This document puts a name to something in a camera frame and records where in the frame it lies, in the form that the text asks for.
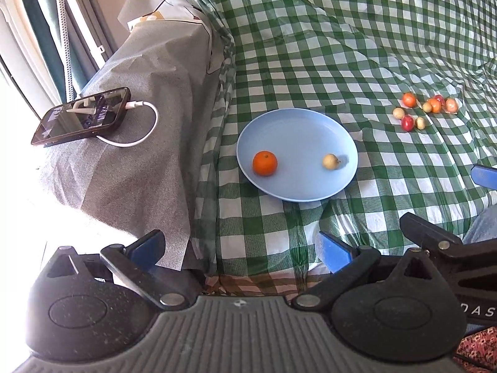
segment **screw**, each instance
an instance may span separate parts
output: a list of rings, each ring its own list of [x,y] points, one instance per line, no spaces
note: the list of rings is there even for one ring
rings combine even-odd
[[[183,304],[185,298],[179,293],[168,293],[161,297],[161,303],[168,307],[175,307]]]
[[[438,243],[438,248],[441,250],[448,250],[450,247],[450,243],[448,241],[440,241]]]
[[[297,297],[297,304],[300,307],[316,307],[321,299],[313,294],[303,294],[302,296]]]

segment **charging cable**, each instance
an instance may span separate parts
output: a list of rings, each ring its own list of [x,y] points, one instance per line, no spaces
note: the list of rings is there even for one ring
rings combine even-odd
[[[111,142],[111,140],[107,140],[105,137],[102,137],[102,136],[95,136],[95,137],[97,139],[102,140],[104,143],[113,145],[115,147],[133,147],[134,145],[138,145],[140,143],[145,142],[145,140],[150,137],[150,135],[152,134],[152,132],[157,127],[157,123],[158,123],[158,110],[157,110],[157,108],[153,104],[151,104],[150,102],[145,102],[145,101],[131,101],[131,102],[128,102],[126,104],[126,110],[128,110],[128,109],[135,109],[137,106],[148,106],[148,107],[152,108],[152,110],[156,114],[156,121],[153,124],[152,129],[150,130],[150,132],[148,132],[145,137],[141,138],[140,140],[138,140],[136,142],[132,142],[132,143],[117,143],[117,142]]]

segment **orange fruit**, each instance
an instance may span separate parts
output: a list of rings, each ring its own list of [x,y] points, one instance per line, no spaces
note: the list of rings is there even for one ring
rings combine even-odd
[[[402,97],[402,102],[407,108],[414,108],[417,105],[416,96],[412,92],[406,92]]]
[[[440,113],[442,110],[442,103],[438,99],[430,98],[427,103],[431,105],[431,111],[433,113]]]
[[[278,160],[272,152],[258,152],[252,161],[253,171],[263,177],[273,175],[277,167]]]
[[[454,98],[447,98],[445,102],[445,110],[448,113],[457,113],[459,110],[459,105]]]

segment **small yellow fruit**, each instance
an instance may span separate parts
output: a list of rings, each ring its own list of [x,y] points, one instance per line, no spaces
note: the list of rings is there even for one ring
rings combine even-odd
[[[416,118],[416,127],[419,130],[423,130],[426,127],[426,123],[423,118]]]
[[[395,119],[401,120],[406,115],[406,112],[402,108],[395,108],[393,111],[393,116]]]
[[[425,102],[423,104],[423,111],[425,111],[426,113],[430,113],[432,109],[433,107],[431,106],[431,103]]]
[[[336,155],[333,154],[325,155],[325,158],[322,160],[322,166],[327,169],[337,169],[339,164],[340,161],[336,158]]]

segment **patterned fabric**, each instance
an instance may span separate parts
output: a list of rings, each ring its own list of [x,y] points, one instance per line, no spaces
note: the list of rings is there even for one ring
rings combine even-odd
[[[497,194],[474,163],[496,165],[496,0],[200,0],[226,44],[205,146],[195,245],[231,293],[291,293],[324,273],[315,237],[404,252],[399,217],[414,212],[464,235]],[[406,133],[392,110],[406,91],[456,98]],[[359,169],[341,193],[282,202],[244,177],[238,136],[277,108],[309,108],[355,140]],[[421,108],[408,110],[424,116]]]
[[[492,370],[497,369],[497,328],[489,328],[478,334],[464,338],[456,353],[469,357]],[[457,357],[454,360],[470,373],[489,372],[487,369],[482,369]]]

